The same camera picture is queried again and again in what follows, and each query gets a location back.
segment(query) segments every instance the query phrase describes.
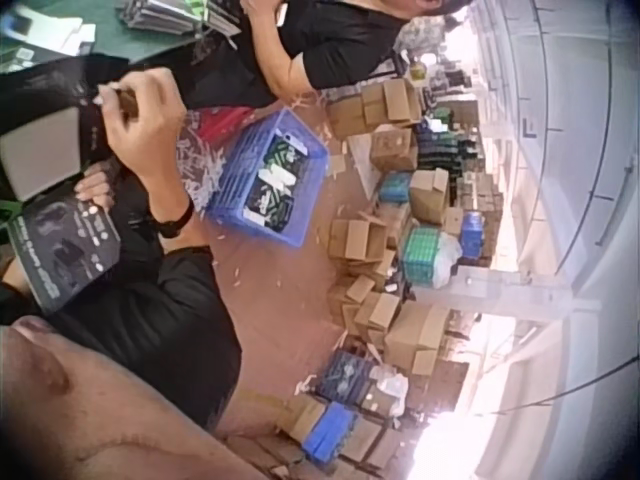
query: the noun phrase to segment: black shirt sleeve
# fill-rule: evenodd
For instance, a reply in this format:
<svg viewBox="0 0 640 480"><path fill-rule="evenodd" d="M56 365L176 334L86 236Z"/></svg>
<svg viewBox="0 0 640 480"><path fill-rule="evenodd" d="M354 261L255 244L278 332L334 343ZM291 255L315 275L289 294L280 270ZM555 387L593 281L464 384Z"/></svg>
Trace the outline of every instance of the black shirt sleeve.
<svg viewBox="0 0 640 480"><path fill-rule="evenodd" d="M83 292L49 321L136 373L204 427L233 393L242 353L212 260L209 248L171 252L156 282Z"/></svg>
<svg viewBox="0 0 640 480"><path fill-rule="evenodd" d="M303 52L304 68L316 90L366 80L390 52L379 42L336 39Z"/></svg>

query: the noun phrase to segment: table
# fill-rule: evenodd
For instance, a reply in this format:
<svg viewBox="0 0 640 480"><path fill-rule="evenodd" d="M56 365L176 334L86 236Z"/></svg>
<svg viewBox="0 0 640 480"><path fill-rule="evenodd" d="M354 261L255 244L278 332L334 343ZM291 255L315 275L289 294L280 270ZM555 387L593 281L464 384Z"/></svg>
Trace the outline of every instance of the table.
<svg viewBox="0 0 640 480"><path fill-rule="evenodd" d="M82 17L95 23L95 53L104 53L138 61L169 48L187 43L188 36L134 30L118 19L113 0L23 0L37 12L53 17ZM10 42L0 42L0 53L12 49Z"/></svg>

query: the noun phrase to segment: man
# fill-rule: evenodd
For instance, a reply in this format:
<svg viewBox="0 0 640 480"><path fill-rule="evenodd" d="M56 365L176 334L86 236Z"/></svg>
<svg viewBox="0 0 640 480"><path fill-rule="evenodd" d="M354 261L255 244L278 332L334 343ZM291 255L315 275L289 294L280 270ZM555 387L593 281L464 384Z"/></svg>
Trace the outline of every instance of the man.
<svg viewBox="0 0 640 480"><path fill-rule="evenodd" d="M0 365L0 478L265 478L129 371L43 320L0 327Z"/></svg>
<svg viewBox="0 0 640 480"><path fill-rule="evenodd" d="M280 27L282 0L240 1L242 33L197 66L173 63L171 54L149 62L173 64L189 109L259 108L365 80L410 19L455 13L472 0L291 0Z"/></svg>
<svg viewBox="0 0 640 480"><path fill-rule="evenodd" d="M238 381L241 348L216 284L204 221L176 165L185 107L166 69L131 73L120 88L136 96L135 121L125 121L112 88L101 87L100 95L109 145L133 172L117 186L111 210L121 259L47 320L130 369L198 425L213 428ZM111 207L107 175L99 168L89 173L78 184L78 198ZM27 314L38 311L14 262L0 284L0 324Z"/></svg>

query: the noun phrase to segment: blue plastic crate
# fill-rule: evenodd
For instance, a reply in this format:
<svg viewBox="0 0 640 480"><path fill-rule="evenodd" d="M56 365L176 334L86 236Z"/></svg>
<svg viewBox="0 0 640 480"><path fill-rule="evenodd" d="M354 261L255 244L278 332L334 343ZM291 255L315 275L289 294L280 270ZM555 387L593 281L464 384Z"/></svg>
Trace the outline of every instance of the blue plastic crate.
<svg viewBox="0 0 640 480"><path fill-rule="evenodd" d="M293 192L291 218L279 233L243 215L247 197L276 130L295 136L309 152L308 164ZM243 130L227 158L220 177L220 190L212 196L207 215L249 234L263 235L292 247L300 247L304 243L328 163L327 147L291 110L285 108L275 112Z"/></svg>
<svg viewBox="0 0 640 480"><path fill-rule="evenodd" d="M353 431L357 415L344 405L333 402L302 443L312 460L322 465L333 461Z"/></svg>
<svg viewBox="0 0 640 480"><path fill-rule="evenodd" d="M378 191L378 198L383 203L409 202L409 186L411 172L390 172L384 177Z"/></svg>
<svg viewBox="0 0 640 480"><path fill-rule="evenodd" d="M370 360L336 350L316 386L316 393L328 400L355 406L366 393L373 366Z"/></svg>
<svg viewBox="0 0 640 480"><path fill-rule="evenodd" d="M460 246L464 258L478 259L484 244L484 217L479 212L468 212L462 220Z"/></svg>

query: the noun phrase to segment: floor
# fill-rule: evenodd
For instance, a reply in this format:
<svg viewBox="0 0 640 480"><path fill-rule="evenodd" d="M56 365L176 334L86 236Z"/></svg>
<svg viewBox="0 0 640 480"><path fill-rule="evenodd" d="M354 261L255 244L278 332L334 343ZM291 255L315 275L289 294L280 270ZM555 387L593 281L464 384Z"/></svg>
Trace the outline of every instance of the floor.
<svg viewBox="0 0 640 480"><path fill-rule="evenodd" d="M295 110L332 153L341 151L321 108L312 103ZM212 225L218 283L244 352L240 383L217 435L272 429L298 382L327 363L344 331L332 323L326 303L336 278L326 253L329 226L338 210L346 217L365 206L358 174L348 164L346 172L326 178L300 249Z"/></svg>

